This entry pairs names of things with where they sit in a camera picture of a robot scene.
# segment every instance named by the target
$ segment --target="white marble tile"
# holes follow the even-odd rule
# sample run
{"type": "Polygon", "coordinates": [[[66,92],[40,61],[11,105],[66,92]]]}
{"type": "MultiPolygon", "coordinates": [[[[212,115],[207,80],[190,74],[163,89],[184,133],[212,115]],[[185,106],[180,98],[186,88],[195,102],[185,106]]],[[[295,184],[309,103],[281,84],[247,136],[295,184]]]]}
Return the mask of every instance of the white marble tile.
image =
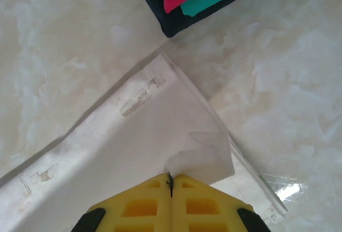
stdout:
{"type": "Polygon", "coordinates": [[[0,177],[166,41],[144,0],[0,0],[0,177]]]}

